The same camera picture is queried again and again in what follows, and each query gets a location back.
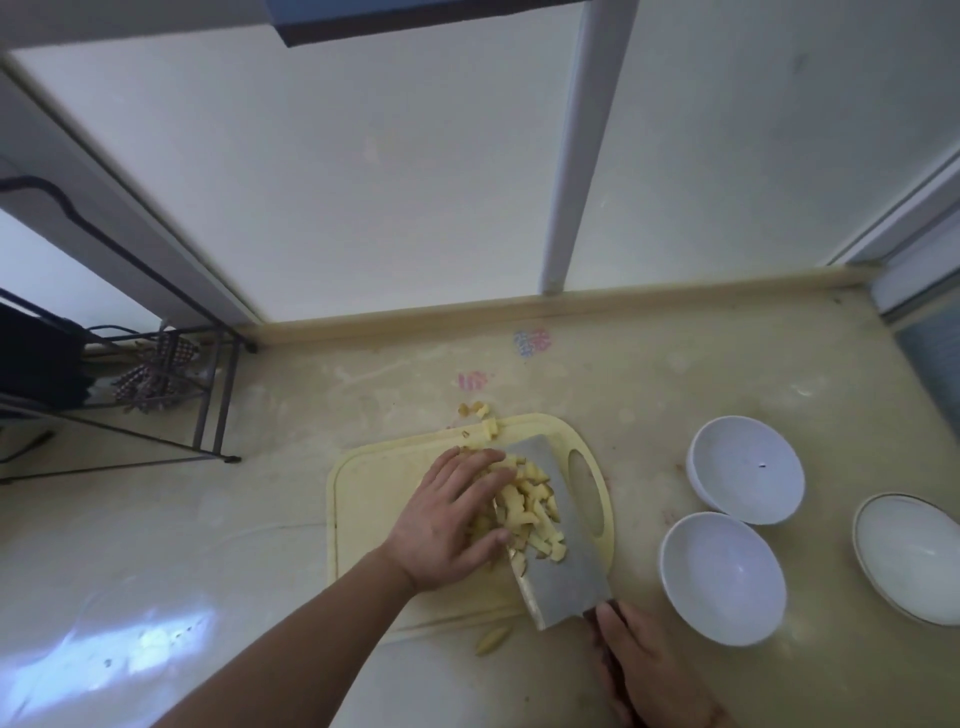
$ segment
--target white plate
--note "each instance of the white plate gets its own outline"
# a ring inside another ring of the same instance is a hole
[[[960,523],[900,493],[865,500],[853,517],[853,548],[870,583],[901,612],[960,626]]]
[[[722,513],[694,513],[660,542],[660,580],[687,624],[720,644],[742,647],[774,633],[786,610],[786,582],[773,550]]]

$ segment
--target metal rack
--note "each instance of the metal rack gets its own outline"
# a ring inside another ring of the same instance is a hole
[[[127,435],[128,437],[133,437],[139,440],[146,440],[149,442],[161,443],[162,445],[169,446],[171,448],[180,449],[187,454],[184,457],[178,458],[164,458],[157,460],[145,460],[142,462],[136,463],[126,463],[122,465],[104,465],[96,468],[75,468],[72,470],[64,471],[51,471],[47,473],[30,473],[25,475],[11,475],[8,477],[0,478],[0,485],[12,483],[15,480],[27,480],[31,478],[38,477],[50,477],[53,475],[69,475],[73,473],[94,473],[97,471],[108,471],[108,470],[121,470],[125,468],[141,468],[148,465],[166,465],[168,463],[188,463],[196,462],[200,460],[222,460],[225,463],[233,464],[239,463],[241,461],[240,456],[238,455],[226,455],[223,453],[223,443],[224,443],[224,433],[227,429],[227,416],[230,407],[230,398],[233,394],[233,382],[236,378],[237,365],[240,360],[240,351],[241,349],[249,353],[256,353],[257,346],[256,344],[249,339],[248,337],[240,334],[235,328],[225,324],[217,316],[211,313],[203,305],[195,301],[184,291],[178,288],[174,283],[171,283],[169,280],[161,276],[159,273],[154,271],[150,266],[140,260],[138,257],[121,247],[116,241],[106,235],[99,228],[94,226],[88,220],[83,218],[83,216],[77,211],[74,207],[71,200],[66,196],[66,194],[57,187],[52,182],[44,180],[39,177],[13,177],[0,180],[0,194],[17,192],[22,190],[37,190],[43,192],[47,196],[51,197],[54,202],[56,202],[60,209],[63,211],[63,214],[68,220],[70,220],[74,225],[79,227],[81,230],[86,232],[88,235],[94,239],[100,241],[103,245],[113,251],[115,254],[122,257],[124,260],[130,263],[134,268],[139,270],[141,273],[148,276],[153,281],[159,283],[163,288],[165,288],[170,293],[177,296],[182,302],[190,306],[194,311],[203,316],[208,322],[208,325],[192,327],[192,328],[168,328],[164,331],[154,331],[148,333],[125,333],[117,336],[101,336],[95,333],[96,330],[103,328],[111,327],[94,327],[93,329],[87,329],[84,336],[88,345],[97,345],[100,348],[100,352],[108,354],[116,354],[124,357],[132,357],[134,364],[145,365],[152,370],[160,377],[160,381],[165,383],[166,381],[177,381],[180,384],[183,384],[187,387],[187,391],[176,393],[174,395],[167,395],[162,397],[150,398],[149,400],[142,400],[141,402],[149,402],[150,404],[162,404],[169,402],[180,402],[184,400],[199,399],[200,406],[197,411],[197,420],[194,425],[193,439],[189,445],[175,440],[166,440],[161,437],[155,437],[154,435],[147,435],[142,432],[137,432],[126,427],[119,427],[116,425],[107,425],[105,423],[96,422],[94,420],[86,419],[82,416],[78,416],[77,412],[83,412],[84,410],[95,410],[95,409],[104,409],[108,407],[124,407],[130,406],[129,402],[118,401],[118,402],[108,402],[108,403],[97,403],[97,404],[85,404],[77,409],[71,410],[58,410],[48,407],[44,407],[37,402],[31,400],[23,400],[18,397],[12,397],[0,393],[0,410],[10,410],[13,412],[19,412],[25,415],[32,415],[39,418],[47,418],[58,420],[61,422],[69,422],[77,425],[87,425],[90,427],[95,427],[97,429],[106,430],[108,432],[116,432],[119,434]],[[25,301],[19,296],[14,295],[10,291],[6,291],[0,288],[0,300],[13,303],[21,308],[24,308],[31,313],[33,313],[38,318],[45,321],[47,324],[60,329],[69,328],[69,332],[72,334],[77,334],[79,328],[71,328],[69,323],[63,320],[62,318],[55,316],[49,311],[37,306],[29,301]],[[171,337],[170,346],[168,347],[169,355],[161,362],[156,362],[148,356],[142,355],[136,349],[131,348],[130,346],[124,347],[121,344],[130,344],[136,341],[146,341],[154,342],[160,335]],[[203,375],[196,379],[191,376],[184,376],[177,371],[175,371],[175,365],[173,362],[173,352],[176,350],[177,341],[181,336],[186,336],[188,334],[192,335],[201,335],[204,339],[212,338],[212,354],[209,357],[209,360],[206,363],[205,370]],[[204,433],[207,428],[207,421],[210,418],[210,405],[215,399],[215,389],[218,385],[218,373],[217,365],[221,358],[221,355],[224,351],[228,352],[227,366],[223,370],[223,381],[220,387],[219,393],[219,411],[216,416],[216,429],[214,432],[213,438],[213,447],[212,449],[203,448]]]

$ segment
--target hand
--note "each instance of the hand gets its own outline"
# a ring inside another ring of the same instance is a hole
[[[452,448],[423,477],[379,549],[410,577],[416,592],[466,578],[510,540],[510,531],[497,528],[472,546],[467,543],[470,521],[514,479],[516,471],[503,468],[476,482],[473,479],[504,457],[501,450]]]
[[[609,604],[597,607],[597,622],[605,642],[623,667],[627,693],[637,714],[650,728],[733,727],[723,707],[697,677],[677,660],[660,623],[624,601],[617,602],[624,623]],[[600,635],[594,634],[599,653]],[[601,679],[613,699],[613,709],[630,726],[630,711],[617,702],[613,681],[600,666]]]

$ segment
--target right hand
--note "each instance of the right hand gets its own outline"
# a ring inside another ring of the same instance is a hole
[[[732,728],[726,711],[673,654],[663,628],[653,615],[640,612],[624,601],[617,603],[626,623],[609,604],[597,607],[597,622],[603,641],[623,667],[630,701],[647,725],[650,728]],[[624,725],[630,726],[630,711],[616,701],[613,681],[602,665],[600,674],[613,699],[614,710]]]

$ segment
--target knife handle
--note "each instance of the knife handle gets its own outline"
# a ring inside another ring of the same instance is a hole
[[[613,611],[616,612],[616,615],[626,624],[627,621],[624,619],[623,613],[620,611],[620,605],[616,603],[616,599],[611,599],[607,603],[610,604]],[[613,654],[610,646],[604,642],[603,632],[600,631],[600,622],[597,620],[596,608],[586,610],[584,612],[584,619],[593,626],[596,630],[597,638],[603,644],[600,660],[603,662],[603,666],[607,669],[607,672],[610,673],[610,677],[613,680],[613,696],[627,706],[627,709],[630,711],[630,724],[633,728],[648,728],[646,722],[639,716],[636,708],[634,708],[634,704],[630,701],[630,694],[627,692],[627,677],[623,673],[623,666],[621,666],[620,661],[616,659],[616,655]]]

